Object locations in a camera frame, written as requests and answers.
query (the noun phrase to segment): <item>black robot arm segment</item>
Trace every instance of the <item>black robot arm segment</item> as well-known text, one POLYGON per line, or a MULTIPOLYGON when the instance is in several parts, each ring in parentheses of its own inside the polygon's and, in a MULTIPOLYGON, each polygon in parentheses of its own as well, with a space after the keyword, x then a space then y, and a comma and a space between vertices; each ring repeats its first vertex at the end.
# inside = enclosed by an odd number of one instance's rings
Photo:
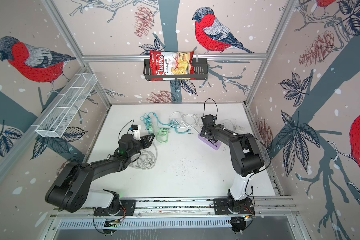
POLYGON ((264 166, 263 156, 252 134, 239 134, 215 123, 216 117, 205 115, 202 117, 203 128, 201 136, 210 141, 221 141, 230 147, 232 166, 235 171, 245 177, 250 172, 258 172, 264 166))
POLYGON ((146 135, 138 141, 132 134, 125 134, 109 158, 87 164, 68 163, 48 190, 45 201, 68 212, 77 211, 86 201, 93 180, 125 170, 131 157, 150 147, 154 137, 153 134, 146 135))

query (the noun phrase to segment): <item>white wire mesh basket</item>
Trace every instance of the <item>white wire mesh basket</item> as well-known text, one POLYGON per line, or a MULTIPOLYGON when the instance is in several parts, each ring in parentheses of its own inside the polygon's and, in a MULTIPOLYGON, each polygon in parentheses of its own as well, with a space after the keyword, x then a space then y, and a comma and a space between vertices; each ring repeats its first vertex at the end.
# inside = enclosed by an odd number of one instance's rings
POLYGON ((62 137, 64 131, 75 117, 77 111, 97 83, 95 74, 82 73, 62 95, 56 106, 36 129, 42 137, 62 137))

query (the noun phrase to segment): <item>gray floor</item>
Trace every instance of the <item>gray floor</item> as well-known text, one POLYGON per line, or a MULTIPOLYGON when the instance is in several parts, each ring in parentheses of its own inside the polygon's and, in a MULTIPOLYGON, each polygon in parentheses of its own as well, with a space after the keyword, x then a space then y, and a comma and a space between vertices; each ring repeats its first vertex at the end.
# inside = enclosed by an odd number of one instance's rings
POLYGON ((257 217, 243 232, 235 234, 230 228, 171 228, 148 230, 118 230, 113 236, 93 230, 59 230, 55 240, 294 240, 287 217, 257 217))

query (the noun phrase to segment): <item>chip bag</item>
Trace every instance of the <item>chip bag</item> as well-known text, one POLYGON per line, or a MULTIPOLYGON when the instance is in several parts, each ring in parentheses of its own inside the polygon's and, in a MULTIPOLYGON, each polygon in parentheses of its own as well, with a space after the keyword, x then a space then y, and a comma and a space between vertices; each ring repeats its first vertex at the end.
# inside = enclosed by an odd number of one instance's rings
MULTIPOLYGON (((150 51, 150 67, 152 75, 186 75, 195 74, 191 64, 193 52, 159 52, 150 51)), ((180 80, 191 80, 190 78, 178 78, 180 80)), ((174 78, 154 78, 151 81, 174 80, 174 78)))

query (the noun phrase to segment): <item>black mounting plate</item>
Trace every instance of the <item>black mounting plate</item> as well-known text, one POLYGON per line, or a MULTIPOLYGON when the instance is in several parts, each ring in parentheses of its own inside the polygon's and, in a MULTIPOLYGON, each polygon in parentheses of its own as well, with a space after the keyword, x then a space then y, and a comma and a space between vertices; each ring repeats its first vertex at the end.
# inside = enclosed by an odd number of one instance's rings
MULTIPOLYGON (((120 200, 120 207, 124 207, 125 210, 127 211, 127 213, 125 214, 126 216, 133 216, 133 213, 135 211, 135 205, 136 205, 136 200, 120 200)), ((122 209, 120 209, 120 211, 113 215, 111 213, 111 215, 109 215, 109 213, 112 210, 110 209, 105 209, 102 207, 98 207, 95 209, 95 212, 93 213, 94 217, 110 217, 110 216, 124 216, 124 211, 122 209)))
MULTIPOLYGON (((253 206, 251 207, 252 201, 246 204, 247 209, 254 211, 253 206)), ((216 198, 213 199, 213 208, 215 209, 216 215, 227 215, 227 214, 240 214, 240 215, 251 215, 251 212, 245 209, 244 207, 240 209, 239 212, 233 212, 229 209, 227 199, 224 198, 216 198)))

